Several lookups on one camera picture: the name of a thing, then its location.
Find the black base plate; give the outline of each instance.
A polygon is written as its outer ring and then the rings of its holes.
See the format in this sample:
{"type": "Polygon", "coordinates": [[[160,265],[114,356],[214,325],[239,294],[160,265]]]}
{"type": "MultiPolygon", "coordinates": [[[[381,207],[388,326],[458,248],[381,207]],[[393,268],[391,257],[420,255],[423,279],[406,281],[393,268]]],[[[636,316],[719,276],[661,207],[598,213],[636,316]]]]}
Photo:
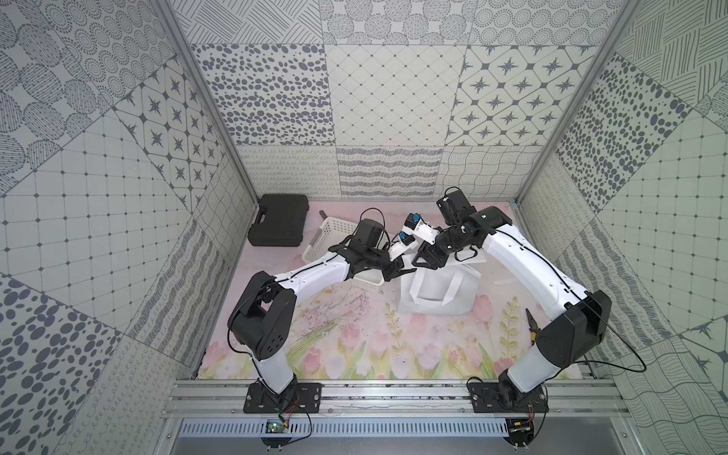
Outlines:
{"type": "MultiPolygon", "coordinates": [[[[294,389],[294,397],[298,397],[294,414],[318,414],[321,404],[320,382],[299,382],[294,389]]],[[[246,414],[278,414],[286,409],[280,409],[279,404],[273,400],[274,395],[264,389],[260,382],[253,382],[248,387],[248,397],[242,411],[246,414]]]]}
{"type": "Polygon", "coordinates": [[[528,400],[514,406],[512,409],[504,408],[498,401],[498,383],[497,382],[471,382],[467,385],[470,392],[470,402],[472,403],[472,411],[476,414],[484,413],[528,413],[529,403],[534,407],[536,414],[543,414],[548,411],[546,400],[543,396],[541,386],[536,387],[529,394],[528,400]]]}

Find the black cable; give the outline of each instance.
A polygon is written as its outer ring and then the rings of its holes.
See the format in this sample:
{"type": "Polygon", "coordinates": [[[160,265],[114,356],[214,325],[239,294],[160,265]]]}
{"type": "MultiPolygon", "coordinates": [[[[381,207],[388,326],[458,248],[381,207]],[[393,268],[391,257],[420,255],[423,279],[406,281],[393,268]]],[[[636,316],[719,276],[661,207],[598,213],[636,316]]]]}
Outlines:
{"type": "Polygon", "coordinates": [[[359,222],[362,221],[362,218],[364,218],[364,214],[367,213],[369,210],[376,210],[377,212],[379,212],[379,215],[381,215],[381,230],[384,232],[384,235],[387,236],[387,244],[382,249],[386,250],[392,244],[392,239],[389,238],[389,232],[387,232],[387,220],[381,210],[376,207],[369,207],[368,209],[364,209],[364,211],[359,215],[359,222]]]}
{"type": "MultiPolygon", "coordinates": [[[[513,240],[514,240],[514,241],[515,241],[516,243],[518,243],[518,244],[519,244],[519,245],[521,246],[521,248],[523,248],[524,250],[530,251],[531,253],[533,253],[534,255],[536,255],[536,257],[537,257],[537,258],[539,258],[539,259],[541,259],[542,261],[544,261],[544,262],[546,263],[546,265],[548,265],[548,266],[549,266],[549,268],[550,268],[550,269],[551,269],[551,270],[553,271],[553,273],[554,273],[554,274],[556,275],[556,277],[558,277],[558,279],[559,279],[559,280],[560,280],[560,281],[561,281],[561,282],[563,283],[563,285],[564,285],[564,286],[566,286],[566,289],[567,289],[567,290],[568,290],[568,291],[569,291],[569,292],[570,292],[570,293],[571,293],[571,294],[572,294],[572,295],[573,295],[574,297],[576,297],[576,298],[577,298],[577,299],[578,299],[579,301],[581,301],[581,300],[582,300],[582,298],[581,298],[581,297],[579,297],[579,296],[578,296],[578,295],[577,295],[577,294],[576,294],[576,293],[574,292],[574,290],[572,290],[572,289],[571,289],[571,286],[569,286],[568,284],[566,284],[566,281],[564,281],[564,280],[563,280],[563,278],[561,277],[561,275],[560,275],[560,274],[559,274],[559,273],[558,273],[558,272],[556,271],[556,269],[554,269],[554,268],[553,268],[553,266],[551,265],[551,263],[550,263],[550,262],[549,262],[549,261],[548,261],[548,260],[547,260],[546,258],[544,258],[544,257],[543,257],[543,256],[541,256],[540,254],[538,254],[538,253],[537,253],[536,251],[533,251],[533,250],[532,250],[531,248],[529,248],[529,247],[525,246],[525,245],[524,245],[523,243],[519,242],[519,241],[518,241],[518,239],[516,239],[516,238],[515,238],[515,237],[514,237],[513,235],[511,235],[511,234],[508,234],[507,232],[504,232],[504,231],[500,231],[500,230],[498,230],[498,229],[495,229],[495,231],[496,231],[496,232],[499,232],[499,233],[501,233],[501,234],[506,234],[506,235],[507,235],[508,237],[512,238],[512,239],[513,239],[513,240]]],[[[596,310],[594,310],[594,308],[592,308],[592,307],[591,307],[591,306],[589,306],[589,305],[585,305],[585,306],[586,306],[586,307],[587,307],[587,308],[588,308],[588,309],[589,309],[589,310],[590,310],[590,311],[591,311],[592,313],[594,313],[594,315],[596,315],[596,317],[598,317],[598,318],[599,318],[599,320],[600,320],[601,322],[603,322],[603,323],[604,323],[604,325],[606,325],[606,326],[607,326],[607,327],[609,328],[609,330],[611,330],[611,331],[612,331],[612,332],[613,332],[613,333],[614,333],[614,334],[615,334],[615,335],[617,336],[617,338],[619,338],[619,339],[620,339],[620,340],[622,341],[622,343],[624,343],[624,344],[625,344],[625,346],[626,346],[626,347],[627,347],[627,348],[628,348],[628,349],[629,349],[630,351],[632,351],[632,353],[633,353],[633,354],[634,354],[634,355],[635,355],[635,356],[637,357],[637,360],[639,360],[639,361],[640,361],[640,363],[642,364],[642,369],[641,369],[641,370],[634,370],[634,369],[632,369],[632,368],[625,368],[625,367],[623,367],[623,366],[619,366],[619,365],[615,365],[614,363],[607,363],[607,362],[595,362],[595,363],[601,363],[601,364],[604,364],[604,365],[610,365],[610,366],[614,366],[615,368],[620,368],[620,369],[622,369],[622,370],[625,370],[625,371],[632,371],[633,373],[644,373],[645,371],[647,371],[647,364],[646,364],[646,363],[644,362],[644,360],[642,360],[642,357],[640,357],[640,355],[639,355],[639,354],[637,353],[637,351],[636,351],[636,350],[635,350],[635,349],[634,349],[634,348],[632,347],[632,345],[631,345],[631,344],[629,344],[629,343],[627,342],[627,340],[625,340],[625,339],[624,339],[624,338],[623,338],[623,337],[622,337],[622,336],[621,336],[621,335],[620,335],[620,334],[619,334],[619,333],[618,333],[618,332],[617,332],[617,331],[616,331],[616,330],[615,330],[615,329],[614,329],[614,328],[613,328],[613,327],[612,327],[612,326],[611,326],[611,325],[610,325],[610,324],[609,324],[609,323],[608,323],[607,321],[605,321],[605,320],[604,320],[604,318],[602,318],[602,316],[600,316],[600,314],[599,314],[599,313],[597,313],[597,312],[596,312],[596,310]]]]}
{"type": "Polygon", "coordinates": [[[457,253],[459,253],[462,250],[456,251],[455,254],[454,254],[455,260],[458,261],[458,262],[463,262],[463,261],[467,261],[468,259],[472,259],[472,258],[474,258],[474,257],[476,257],[478,255],[478,251],[472,245],[470,246],[470,250],[472,251],[473,255],[470,256],[469,258],[465,258],[465,259],[460,259],[460,258],[457,257],[457,253]]]}
{"type": "Polygon", "coordinates": [[[311,416],[310,416],[310,415],[309,415],[309,413],[307,413],[307,412],[306,412],[306,417],[308,417],[308,418],[309,418],[309,434],[308,434],[308,435],[305,435],[305,436],[303,436],[303,437],[302,437],[302,438],[300,438],[300,439],[292,440],[291,442],[289,442],[288,444],[286,444],[287,446],[290,446],[290,445],[291,445],[291,444],[293,444],[293,443],[297,443],[297,442],[299,442],[300,440],[304,440],[304,439],[306,439],[306,438],[310,438],[310,437],[311,437],[311,435],[313,434],[313,432],[314,432],[314,425],[313,425],[313,423],[311,423],[311,416]]]}
{"type": "Polygon", "coordinates": [[[534,443],[534,441],[536,440],[536,436],[539,435],[539,433],[541,432],[541,429],[544,427],[544,422],[546,422],[546,414],[548,414],[548,389],[546,387],[544,387],[544,395],[546,397],[546,399],[544,400],[544,405],[545,405],[544,416],[543,416],[543,419],[541,419],[541,424],[539,425],[539,429],[536,431],[536,434],[534,434],[533,439],[531,439],[531,444],[534,443]]]}

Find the metal corner post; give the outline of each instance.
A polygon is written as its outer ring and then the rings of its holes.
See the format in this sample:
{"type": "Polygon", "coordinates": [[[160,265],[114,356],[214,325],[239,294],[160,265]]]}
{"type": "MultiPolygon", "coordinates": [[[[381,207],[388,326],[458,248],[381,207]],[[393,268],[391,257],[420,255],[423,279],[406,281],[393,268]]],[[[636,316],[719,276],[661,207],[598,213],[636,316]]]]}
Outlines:
{"type": "Polygon", "coordinates": [[[223,144],[229,154],[231,154],[231,160],[235,164],[237,172],[240,174],[242,181],[245,183],[245,188],[250,193],[257,207],[259,201],[258,194],[256,193],[255,188],[253,188],[250,176],[245,170],[245,166],[237,154],[235,144],[230,138],[230,134],[228,134],[225,121],[220,115],[220,111],[215,103],[215,98],[212,96],[212,93],[210,93],[210,88],[207,86],[207,82],[205,82],[202,70],[199,69],[197,61],[192,55],[191,47],[187,42],[187,37],[177,21],[177,15],[167,0],[151,0],[150,3],[154,8],[154,11],[157,13],[157,17],[159,17],[159,20],[162,21],[162,26],[165,28],[167,36],[170,39],[170,43],[177,52],[177,56],[183,61],[186,69],[189,70],[190,79],[192,79],[197,85],[200,95],[202,96],[201,104],[207,110],[218,137],[223,141],[223,144]]]}
{"type": "Polygon", "coordinates": [[[579,110],[581,109],[582,104],[586,99],[587,95],[589,95],[589,92],[591,91],[594,83],[601,75],[604,66],[609,61],[609,59],[612,58],[614,50],[617,48],[617,44],[619,43],[625,30],[632,23],[634,15],[640,7],[642,1],[643,0],[625,0],[622,8],[620,9],[620,12],[614,19],[614,24],[609,29],[607,35],[604,37],[604,40],[599,47],[599,51],[597,51],[596,55],[594,55],[594,61],[587,70],[587,73],[582,78],[582,81],[579,83],[577,91],[574,93],[571,102],[566,107],[563,116],[561,116],[561,121],[556,125],[553,134],[546,142],[546,145],[544,146],[544,151],[541,153],[541,156],[536,162],[536,165],[533,167],[533,169],[531,169],[531,173],[526,179],[526,182],[515,195],[514,199],[518,204],[522,203],[523,199],[526,197],[529,190],[531,189],[531,186],[533,186],[536,178],[538,178],[539,174],[541,173],[541,170],[546,163],[546,160],[556,150],[558,143],[561,142],[562,137],[566,133],[571,122],[574,120],[577,112],[579,112],[579,110]]]}

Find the pliers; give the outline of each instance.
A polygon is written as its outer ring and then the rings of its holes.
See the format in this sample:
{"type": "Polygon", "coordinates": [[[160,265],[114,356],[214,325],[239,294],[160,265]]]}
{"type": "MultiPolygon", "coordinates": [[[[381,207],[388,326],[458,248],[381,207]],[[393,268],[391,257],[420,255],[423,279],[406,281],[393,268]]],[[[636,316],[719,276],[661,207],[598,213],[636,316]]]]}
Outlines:
{"type": "Polygon", "coordinates": [[[528,308],[526,308],[526,319],[529,321],[529,330],[531,331],[531,346],[533,346],[536,343],[536,334],[539,333],[541,329],[539,328],[539,325],[536,324],[536,320],[534,319],[528,308]]]}

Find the black toolbox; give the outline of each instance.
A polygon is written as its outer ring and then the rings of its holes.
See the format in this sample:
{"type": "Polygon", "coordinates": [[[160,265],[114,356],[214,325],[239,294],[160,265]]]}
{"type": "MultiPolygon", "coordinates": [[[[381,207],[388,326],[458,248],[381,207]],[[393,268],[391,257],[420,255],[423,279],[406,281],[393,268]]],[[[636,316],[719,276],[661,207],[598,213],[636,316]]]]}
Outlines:
{"type": "Polygon", "coordinates": [[[297,247],[304,240],[309,198],[303,194],[264,194],[248,231],[256,247],[297,247]]]}

